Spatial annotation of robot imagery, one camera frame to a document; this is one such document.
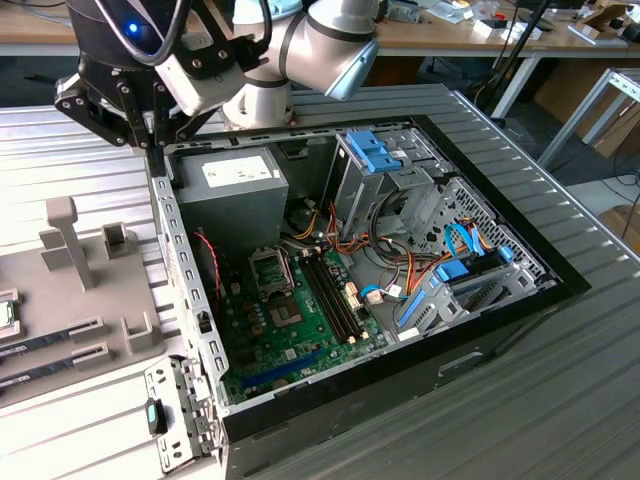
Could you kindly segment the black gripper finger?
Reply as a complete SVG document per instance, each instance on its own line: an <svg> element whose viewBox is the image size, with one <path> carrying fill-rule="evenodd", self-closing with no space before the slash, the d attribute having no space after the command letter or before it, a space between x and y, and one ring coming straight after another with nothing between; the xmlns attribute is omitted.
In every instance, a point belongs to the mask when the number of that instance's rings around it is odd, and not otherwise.
<svg viewBox="0 0 640 480"><path fill-rule="evenodd" d="M169 145L190 140L216 112L216 108L195 116L182 111L170 113L173 97L162 83L153 85L152 175L165 176L164 151Z"/></svg>
<svg viewBox="0 0 640 480"><path fill-rule="evenodd" d="M157 175L157 146L150 134L133 89L125 79L116 82L116 93L122 109L109 109L91 97L96 93L78 73L59 79L55 85L55 108L85 129L116 147L129 145L142 149L150 176Z"/></svg>

